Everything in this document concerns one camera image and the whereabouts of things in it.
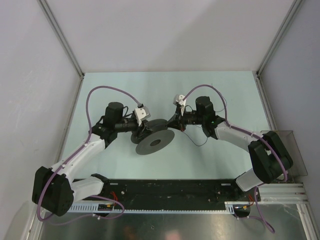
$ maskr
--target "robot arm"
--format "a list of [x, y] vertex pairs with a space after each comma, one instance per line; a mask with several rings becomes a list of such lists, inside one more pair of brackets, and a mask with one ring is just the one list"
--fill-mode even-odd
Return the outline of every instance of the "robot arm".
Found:
[[176, 111], [168, 121], [167, 126], [184, 131], [187, 125], [201, 125], [207, 137], [229, 142], [247, 151], [250, 154], [252, 169], [236, 179], [236, 183], [242, 191], [246, 192], [262, 183], [269, 184], [283, 173], [275, 156], [269, 152], [269, 149], [261, 140], [253, 137], [253, 135], [261, 137], [273, 148], [285, 170], [288, 170], [293, 165], [288, 151], [274, 131], [269, 131], [266, 134], [253, 132], [248, 135], [231, 128], [224, 118], [216, 115], [213, 103], [208, 96], [198, 97], [195, 100], [196, 110], [190, 112], [185, 111], [183, 108], [182, 105], [186, 104], [181, 101], [183, 98], [184, 96], [181, 97], [181, 95], [175, 97], [173, 103], [176, 105]]
[[108, 179], [93, 174], [90, 177], [76, 181], [76, 173], [83, 168], [98, 153], [106, 149], [118, 136], [118, 133], [140, 131], [143, 121], [150, 113], [143, 105], [135, 109], [130, 118], [123, 117], [124, 106], [119, 102], [111, 102], [105, 110], [103, 122], [92, 127], [89, 141], [74, 155], [67, 164], [67, 157], [50, 168], [40, 167], [35, 173], [32, 201], [38, 204], [40, 195], [48, 179], [61, 166], [51, 184], [46, 190], [41, 206], [57, 216], [64, 215], [73, 202], [102, 193]]

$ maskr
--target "black joint housing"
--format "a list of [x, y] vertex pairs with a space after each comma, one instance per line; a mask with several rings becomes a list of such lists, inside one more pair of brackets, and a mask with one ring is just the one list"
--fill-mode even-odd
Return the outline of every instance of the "black joint housing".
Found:
[[200, 116], [205, 116], [208, 119], [216, 116], [214, 104], [210, 101], [210, 97], [208, 96], [199, 96], [195, 100], [195, 107], [197, 114]]
[[103, 126], [114, 128], [116, 123], [121, 122], [124, 113], [124, 105], [120, 102], [110, 102], [105, 108], [105, 115], [103, 117]]
[[[51, 169], [44, 166], [36, 171], [32, 191], [32, 201], [35, 204], [38, 204], [40, 194], [52, 174]], [[69, 210], [74, 202], [73, 193], [66, 176], [57, 174], [44, 194], [41, 207], [60, 217]]]
[[[276, 152], [285, 170], [293, 166], [293, 160], [277, 133], [269, 131], [263, 134], [263, 139], [266, 140]], [[248, 150], [253, 171], [262, 182], [269, 184], [283, 173], [275, 156], [266, 152], [266, 150], [269, 149], [260, 140], [252, 141], [248, 146]]]

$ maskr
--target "metal surface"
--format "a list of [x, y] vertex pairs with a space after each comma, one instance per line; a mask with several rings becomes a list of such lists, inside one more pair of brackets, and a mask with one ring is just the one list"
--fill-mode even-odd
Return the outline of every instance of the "metal surface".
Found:
[[266, 67], [266, 64], [268, 63], [268, 61], [271, 59], [271, 57], [273, 56], [274, 52], [277, 50], [281, 40], [283, 39], [283, 37], [285, 36], [286, 32], [288, 31], [288, 29], [290, 28], [293, 20], [295, 19], [295, 16], [297, 15], [299, 9], [301, 8], [303, 2], [305, 0], [295, 0], [291, 7], [290, 10], [288, 11], [287, 15], [285, 16], [278, 32], [276, 33], [268, 51], [266, 52], [266, 55], [264, 56], [258, 70], [257, 73], [258, 75], [261, 75], [261, 73], [263, 72], [263, 70]]
[[[230, 214], [125, 214], [113, 220], [82, 218], [65, 226], [45, 223], [41, 240], [306, 240], [296, 205], [262, 205], [275, 228], [270, 233], [255, 219], [237, 220]], [[68, 213], [65, 222], [82, 213]], [[257, 216], [252, 207], [251, 214]]]
[[52, 10], [50, 9], [50, 6], [49, 6], [47, 0], [38, 0], [38, 3], [40, 5], [40, 7], [42, 8], [44, 15], [48, 19], [49, 24], [51, 25], [54, 33], [56, 34], [57, 38], [59, 39], [63, 49], [65, 50], [65, 53], [68, 55], [69, 59], [71, 60], [72, 65], [74, 66], [74, 68], [77, 71], [77, 73], [79, 74], [79, 76], [82, 77], [84, 73], [82, 72], [80, 65], [79, 65], [70, 45], [68, 44], [65, 35], [63, 34]]

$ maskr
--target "table surface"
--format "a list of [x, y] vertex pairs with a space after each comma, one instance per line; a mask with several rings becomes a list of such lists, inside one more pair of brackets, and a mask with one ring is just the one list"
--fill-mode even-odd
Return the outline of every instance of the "table surface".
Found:
[[[181, 72], [109, 72], [86, 73], [68, 132], [63, 157], [70, 155], [87, 137], [85, 102], [89, 91], [100, 85], [129, 92], [148, 107], [153, 119], [169, 120], [176, 107], [176, 94], [186, 95], [200, 84], [212, 84], [227, 101], [231, 123], [253, 131], [268, 130], [268, 123], [251, 71], [181, 71]], [[195, 108], [199, 96], [209, 96], [214, 109], [223, 109], [219, 96], [210, 88], [194, 91], [187, 104]], [[121, 102], [129, 112], [137, 107], [128, 96], [110, 89], [98, 89], [90, 98], [89, 115], [95, 124], [104, 115], [109, 102]], [[218, 113], [224, 117], [224, 111]], [[202, 130], [188, 126], [185, 131], [197, 143], [206, 141]], [[209, 138], [195, 146], [188, 137], [174, 130], [173, 141], [162, 150], [136, 154], [131, 133], [120, 133], [103, 152], [92, 158], [77, 178], [99, 173], [114, 179], [234, 179], [252, 168], [249, 154], [228, 142]]]
[[[130, 214], [112, 220], [85, 217], [64, 226], [45, 223], [40, 240], [306, 240], [295, 204], [261, 205], [275, 234], [255, 219], [231, 214]], [[54, 217], [64, 223], [82, 213]], [[255, 206], [251, 216], [258, 216]]]

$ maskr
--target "white wall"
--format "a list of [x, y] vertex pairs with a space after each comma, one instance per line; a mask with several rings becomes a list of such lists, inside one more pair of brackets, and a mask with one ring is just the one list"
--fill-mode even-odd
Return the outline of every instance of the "white wall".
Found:
[[262, 73], [278, 128], [294, 130], [306, 165], [303, 178], [320, 225], [320, 1], [306, 0]]
[[294, 0], [48, 0], [84, 72], [258, 69]]
[[36, 170], [57, 157], [80, 81], [36, 0], [0, 8], [0, 239], [18, 239]]

